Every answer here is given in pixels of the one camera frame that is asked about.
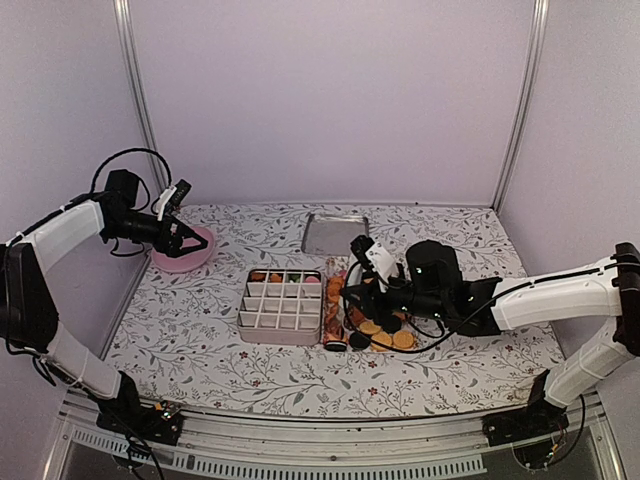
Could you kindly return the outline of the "metal serving tongs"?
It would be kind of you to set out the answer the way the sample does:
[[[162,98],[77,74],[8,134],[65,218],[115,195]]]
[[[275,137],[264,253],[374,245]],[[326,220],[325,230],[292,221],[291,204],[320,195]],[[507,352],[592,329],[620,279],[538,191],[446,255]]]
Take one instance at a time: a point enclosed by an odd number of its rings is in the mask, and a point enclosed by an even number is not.
[[[327,320],[331,319],[335,322],[341,320],[344,331],[356,331],[357,327],[366,320],[361,312],[353,307],[350,300],[352,293],[344,293],[345,289],[360,284],[361,274],[361,265],[356,262],[351,264],[347,270],[334,272],[327,283],[327,298],[330,305]]]

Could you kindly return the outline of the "pink divided cookie tin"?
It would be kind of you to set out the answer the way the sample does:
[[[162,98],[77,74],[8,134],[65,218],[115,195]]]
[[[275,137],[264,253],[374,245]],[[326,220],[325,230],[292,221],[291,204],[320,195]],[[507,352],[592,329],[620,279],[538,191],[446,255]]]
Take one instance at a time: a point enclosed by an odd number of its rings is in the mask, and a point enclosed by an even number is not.
[[[252,282],[252,272],[266,274],[263,282]],[[287,274],[300,273],[298,283],[289,283]],[[272,273],[283,280],[270,281]],[[319,284],[307,284],[304,278],[315,275]],[[323,323],[323,275],[318,270],[253,269],[241,296],[237,329],[246,343],[280,346],[314,346],[320,342]]]

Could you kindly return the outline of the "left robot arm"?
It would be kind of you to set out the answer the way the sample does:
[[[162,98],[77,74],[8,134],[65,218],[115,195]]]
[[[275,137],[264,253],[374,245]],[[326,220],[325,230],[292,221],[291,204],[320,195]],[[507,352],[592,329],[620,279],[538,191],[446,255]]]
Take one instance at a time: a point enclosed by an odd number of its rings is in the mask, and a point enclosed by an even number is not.
[[[1,247],[1,336],[15,356],[28,356],[49,384],[78,388],[98,405],[102,418],[128,434],[168,424],[164,405],[142,404],[130,375],[100,359],[63,323],[57,267],[94,238],[127,240],[172,259],[184,259],[209,245],[176,216],[191,186],[168,186],[146,213],[137,205],[139,178],[126,169],[109,173],[102,190],[91,188],[17,233]]]

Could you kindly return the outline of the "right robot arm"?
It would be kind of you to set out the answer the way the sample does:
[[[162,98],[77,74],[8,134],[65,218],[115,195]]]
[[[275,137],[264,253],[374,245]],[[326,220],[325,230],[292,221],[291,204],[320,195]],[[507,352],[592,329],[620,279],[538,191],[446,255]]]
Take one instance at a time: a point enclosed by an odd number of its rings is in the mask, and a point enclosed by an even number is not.
[[[577,269],[475,281],[464,279],[454,248],[432,240],[409,247],[404,264],[365,235],[352,241],[351,251],[354,261],[340,295],[345,307],[371,320],[404,313],[442,321],[449,336],[479,337],[530,324],[605,318],[576,353],[535,378],[525,407],[487,416],[486,428],[518,427],[537,436],[560,426],[584,391],[639,355],[639,252],[631,243]]]

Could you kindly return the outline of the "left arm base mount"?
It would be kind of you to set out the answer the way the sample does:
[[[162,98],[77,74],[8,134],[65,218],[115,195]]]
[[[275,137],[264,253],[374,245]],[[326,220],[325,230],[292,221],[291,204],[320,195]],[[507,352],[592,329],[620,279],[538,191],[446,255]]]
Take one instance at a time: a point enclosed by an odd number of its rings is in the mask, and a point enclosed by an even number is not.
[[[121,407],[112,401],[98,401],[98,427],[122,435],[135,436],[169,446],[176,446],[181,436],[184,416],[167,414],[155,407]]]

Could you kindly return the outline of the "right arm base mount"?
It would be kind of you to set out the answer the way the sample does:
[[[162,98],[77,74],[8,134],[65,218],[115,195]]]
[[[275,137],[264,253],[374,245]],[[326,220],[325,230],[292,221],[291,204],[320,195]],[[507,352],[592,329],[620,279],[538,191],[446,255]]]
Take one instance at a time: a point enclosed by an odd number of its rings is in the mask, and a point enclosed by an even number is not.
[[[565,408],[539,400],[522,408],[485,415],[482,432],[490,446],[560,432],[569,426]]]

